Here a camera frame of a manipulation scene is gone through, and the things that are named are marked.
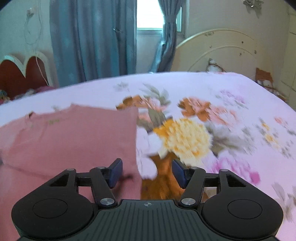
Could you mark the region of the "pink long-sleeve sweater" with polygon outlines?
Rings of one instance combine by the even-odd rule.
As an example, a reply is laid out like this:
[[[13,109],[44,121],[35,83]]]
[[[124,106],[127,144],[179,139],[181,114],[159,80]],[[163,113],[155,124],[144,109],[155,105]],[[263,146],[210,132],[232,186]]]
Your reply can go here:
[[[71,105],[54,113],[31,113],[1,127],[1,240],[16,240],[13,205],[68,168],[88,172],[123,162],[113,190],[117,200],[139,199],[136,161],[137,108],[110,110]]]

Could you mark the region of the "pile of clothes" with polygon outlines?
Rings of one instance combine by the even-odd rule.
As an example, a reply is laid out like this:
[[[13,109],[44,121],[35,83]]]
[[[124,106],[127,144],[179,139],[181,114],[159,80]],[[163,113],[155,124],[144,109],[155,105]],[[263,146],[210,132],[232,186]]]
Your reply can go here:
[[[35,95],[35,94],[38,94],[41,92],[50,91],[50,90],[54,90],[54,89],[55,89],[55,87],[51,87],[51,86],[41,86],[37,89],[30,88],[30,89],[26,90],[25,93],[18,94],[15,97],[9,97],[8,94],[4,90],[1,90],[1,104],[5,104],[10,101],[14,101],[14,100],[17,100],[20,98],[28,97],[31,95]]]

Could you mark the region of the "floral white bed sheet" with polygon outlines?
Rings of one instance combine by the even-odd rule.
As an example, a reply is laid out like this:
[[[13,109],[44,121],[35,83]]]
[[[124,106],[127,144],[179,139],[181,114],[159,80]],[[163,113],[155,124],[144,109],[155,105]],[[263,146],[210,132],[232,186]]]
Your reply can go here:
[[[228,169],[283,209],[279,240],[295,240],[295,111],[236,73],[171,72],[107,78],[1,105],[1,127],[71,105],[137,108],[139,199],[178,199],[174,158],[209,173]]]

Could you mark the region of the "tied blue curtain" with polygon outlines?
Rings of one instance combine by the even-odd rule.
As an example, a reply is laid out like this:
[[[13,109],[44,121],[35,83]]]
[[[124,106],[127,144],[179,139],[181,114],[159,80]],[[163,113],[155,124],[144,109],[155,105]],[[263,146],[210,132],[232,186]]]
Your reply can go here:
[[[168,72],[175,56],[177,45],[177,15],[184,4],[182,0],[159,1],[164,15],[162,37],[158,44],[150,72]]]

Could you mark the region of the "red heart-shaped headboard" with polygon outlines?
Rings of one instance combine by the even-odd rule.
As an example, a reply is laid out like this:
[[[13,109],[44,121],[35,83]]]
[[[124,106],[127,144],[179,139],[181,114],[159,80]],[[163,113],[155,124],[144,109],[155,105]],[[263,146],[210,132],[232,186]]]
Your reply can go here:
[[[9,97],[41,86],[54,87],[46,55],[37,51],[27,55],[24,61],[13,55],[1,57],[1,90]]]

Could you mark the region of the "cream arched headboard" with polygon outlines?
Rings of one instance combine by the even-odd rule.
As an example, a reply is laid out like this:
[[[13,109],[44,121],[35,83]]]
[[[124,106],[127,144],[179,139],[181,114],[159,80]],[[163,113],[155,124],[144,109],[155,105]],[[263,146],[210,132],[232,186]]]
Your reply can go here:
[[[231,29],[213,29],[197,33],[177,47],[171,71],[204,71],[209,59],[227,72],[249,78],[256,68],[273,73],[271,57],[260,42],[249,35]]]

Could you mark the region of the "wide blue curtain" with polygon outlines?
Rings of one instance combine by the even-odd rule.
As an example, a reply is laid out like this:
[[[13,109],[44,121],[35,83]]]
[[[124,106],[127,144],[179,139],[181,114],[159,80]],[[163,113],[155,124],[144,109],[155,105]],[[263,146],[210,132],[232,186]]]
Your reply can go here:
[[[137,1],[51,1],[50,31],[60,87],[136,71]]]

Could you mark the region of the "window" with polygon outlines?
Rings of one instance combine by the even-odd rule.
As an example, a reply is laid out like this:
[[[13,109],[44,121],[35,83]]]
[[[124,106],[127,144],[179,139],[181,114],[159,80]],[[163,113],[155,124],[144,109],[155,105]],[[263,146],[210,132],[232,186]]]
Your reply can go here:
[[[164,15],[158,0],[137,0],[137,29],[139,31],[161,31]]]

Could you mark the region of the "wall lamp fixture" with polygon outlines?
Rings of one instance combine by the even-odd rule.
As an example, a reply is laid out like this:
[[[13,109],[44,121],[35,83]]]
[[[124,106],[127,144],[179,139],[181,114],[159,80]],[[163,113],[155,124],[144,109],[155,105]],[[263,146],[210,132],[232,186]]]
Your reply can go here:
[[[249,9],[255,9],[260,11],[264,1],[262,0],[242,0],[242,3],[247,6]]]

